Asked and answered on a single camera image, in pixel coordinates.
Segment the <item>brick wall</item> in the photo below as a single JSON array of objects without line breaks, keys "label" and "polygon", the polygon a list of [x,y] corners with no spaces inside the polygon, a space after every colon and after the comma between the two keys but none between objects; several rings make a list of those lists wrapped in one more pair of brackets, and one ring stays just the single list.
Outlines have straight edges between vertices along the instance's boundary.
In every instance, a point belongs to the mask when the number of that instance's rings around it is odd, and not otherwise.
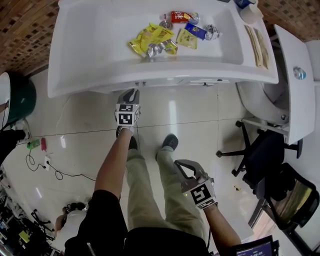
[{"label": "brick wall", "polygon": [[[320,0],[259,0],[259,7],[268,30],[278,24],[303,41],[320,39]],[[0,0],[0,73],[48,64],[58,11],[58,0]]]},{"label": "brick wall", "polygon": [[259,0],[269,30],[277,24],[300,40],[320,39],[320,0]]},{"label": "brick wall", "polygon": [[0,0],[0,73],[48,64],[58,0]]}]

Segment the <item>khaki pants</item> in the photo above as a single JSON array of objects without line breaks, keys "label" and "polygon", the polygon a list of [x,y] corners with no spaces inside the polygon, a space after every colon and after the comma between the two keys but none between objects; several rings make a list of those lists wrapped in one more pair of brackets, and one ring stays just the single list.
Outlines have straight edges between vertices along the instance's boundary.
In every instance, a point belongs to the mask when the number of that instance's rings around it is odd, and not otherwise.
[{"label": "khaki pants", "polygon": [[165,215],[160,214],[151,189],[144,157],[136,149],[128,152],[126,169],[130,188],[128,199],[129,230],[140,227],[170,228],[206,240],[199,210],[181,193],[181,183],[174,170],[173,149],[165,146],[157,153],[157,163],[164,189]]}]

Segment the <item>white cup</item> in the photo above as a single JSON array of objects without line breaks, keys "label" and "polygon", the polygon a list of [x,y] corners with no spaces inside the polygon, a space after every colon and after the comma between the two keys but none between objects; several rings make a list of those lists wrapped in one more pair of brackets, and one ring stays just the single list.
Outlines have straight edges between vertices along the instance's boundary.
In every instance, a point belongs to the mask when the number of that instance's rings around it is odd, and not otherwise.
[{"label": "white cup", "polygon": [[248,24],[255,23],[259,19],[262,19],[264,15],[255,4],[249,4],[240,11],[240,17],[244,22]]}]

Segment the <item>green trash can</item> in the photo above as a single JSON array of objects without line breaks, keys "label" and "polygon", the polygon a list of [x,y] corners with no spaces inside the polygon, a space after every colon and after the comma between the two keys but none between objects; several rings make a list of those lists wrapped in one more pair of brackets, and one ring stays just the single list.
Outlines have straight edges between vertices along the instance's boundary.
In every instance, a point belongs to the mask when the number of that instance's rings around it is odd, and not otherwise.
[{"label": "green trash can", "polygon": [[10,78],[10,109],[7,125],[21,120],[34,111],[37,101],[33,82],[19,73],[7,72]]}]

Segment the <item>wrist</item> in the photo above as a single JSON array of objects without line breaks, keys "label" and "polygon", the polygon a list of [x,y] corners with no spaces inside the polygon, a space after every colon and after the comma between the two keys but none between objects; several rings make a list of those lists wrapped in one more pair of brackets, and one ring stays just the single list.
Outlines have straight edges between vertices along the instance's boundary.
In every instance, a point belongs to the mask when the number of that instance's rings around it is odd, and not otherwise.
[{"label": "wrist", "polygon": [[205,214],[214,213],[216,211],[219,211],[217,204],[212,204],[206,208],[203,209]]},{"label": "wrist", "polygon": [[119,135],[132,137],[134,135],[134,133],[131,131],[130,127],[127,128],[127,127],[123,126]]}]

